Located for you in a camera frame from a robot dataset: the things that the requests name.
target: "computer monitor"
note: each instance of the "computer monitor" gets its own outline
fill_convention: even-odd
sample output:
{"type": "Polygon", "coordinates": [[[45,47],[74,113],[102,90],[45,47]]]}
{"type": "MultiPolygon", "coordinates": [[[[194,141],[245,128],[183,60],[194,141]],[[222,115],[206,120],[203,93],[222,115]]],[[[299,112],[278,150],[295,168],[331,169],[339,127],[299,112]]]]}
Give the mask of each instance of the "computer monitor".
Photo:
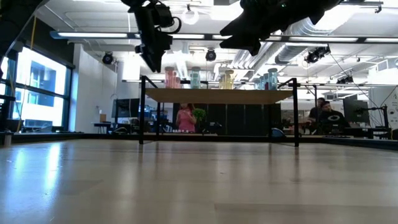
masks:
{"type": "Polygon", "coordinates": [[[368,103],[361,100],[343,100],[344,116],[348,122],[370,123],[368,103]]]}
{"type": "Polygon", "coordinates": [[[118,118],[137,118],[139,99],[113,100],[112,118],[116,115],[116,102],[118,103],[118,118]]]}

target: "woman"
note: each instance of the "woman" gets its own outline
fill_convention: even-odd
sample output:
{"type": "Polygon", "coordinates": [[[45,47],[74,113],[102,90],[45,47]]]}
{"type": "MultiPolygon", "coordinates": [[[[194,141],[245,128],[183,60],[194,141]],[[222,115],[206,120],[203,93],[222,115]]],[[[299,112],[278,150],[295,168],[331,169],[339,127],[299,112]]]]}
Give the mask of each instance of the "woman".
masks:
{"type": "Polygon", "coordinates": [[[195,132],[195,124],[197,119],[192,115],[192,111],[195,109],[191,103],[182,103],[180,110],[177,113],[176,125],[179,130],[189,131],[190,133],[195,132]]]}

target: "wooden floor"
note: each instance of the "wooden floor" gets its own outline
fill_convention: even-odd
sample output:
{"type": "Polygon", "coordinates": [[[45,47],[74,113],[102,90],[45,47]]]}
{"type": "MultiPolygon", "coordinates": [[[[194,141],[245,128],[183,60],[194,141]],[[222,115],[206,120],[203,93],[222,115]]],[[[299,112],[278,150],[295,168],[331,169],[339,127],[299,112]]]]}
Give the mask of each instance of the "wooden floor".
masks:
{"type": "Polygon", "coordinates": [[[398,223],[398,153],[78,140],[0,149],[0,223],[398,223]]]}

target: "person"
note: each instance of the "person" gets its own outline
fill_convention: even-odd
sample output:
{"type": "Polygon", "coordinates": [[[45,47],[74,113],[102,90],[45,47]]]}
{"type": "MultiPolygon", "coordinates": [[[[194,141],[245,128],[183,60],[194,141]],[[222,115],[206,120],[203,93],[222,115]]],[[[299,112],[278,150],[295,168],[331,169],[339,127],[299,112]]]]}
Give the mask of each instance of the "person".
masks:
{"type": "Polygon", "coordinates": [[[176,120],[176,125],[179,130],[189,131],[190,133],[195,132],[197,119],[192,115],[194,109],[195,107],[191,103],[181,103],[176,120]]]}
{"type": "Polygon", "coordinates": [[[350,127],[344,115],[339,111],[333,110],[329,101],[324,101],[320,106],[322,112],[318,120],[321,124],[323,133],[330,133],[334,124],[337,124],[339,129],[350,127]]]}
{"type": "Polygon", "coordinates": [[[314,107],[311,109],[310,111],[310,115],[308,116],[308,119],[312,122],[317,122],[317,118],[319,117],[319,115],[321,114],[322,110],[321,110],[321,104],[325,102],[325,99],[323,97],[318,98],[318,102],[317,102],[317,107],[314,107]]]}

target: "man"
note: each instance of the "man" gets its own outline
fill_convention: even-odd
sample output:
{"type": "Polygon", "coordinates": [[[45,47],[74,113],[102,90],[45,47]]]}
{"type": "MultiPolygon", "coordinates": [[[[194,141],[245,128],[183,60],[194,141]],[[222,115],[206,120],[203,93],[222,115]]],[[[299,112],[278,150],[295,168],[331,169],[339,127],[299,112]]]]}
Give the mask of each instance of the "man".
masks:
{"type": "Polygon", "coordinates": [[[319,115],[321,114],[321,104],[325,102],[324,98],[318,98],[318,102],[317,102],[317,107],[314,107],[311,109],[310,111],[310,115],[308,116],[308,119],[312,122],[317,122],[317,118],[319,117],[319,115]]]}
{"type": "Polygon", "coordinates": [[[324,134],[330,133],[336,125],[338,125],[339,130],[350,127],[344,115],[339,111],[333,110],[329,101],[324,101],[320,106],[322,112],[318,120],[324,134]]]}

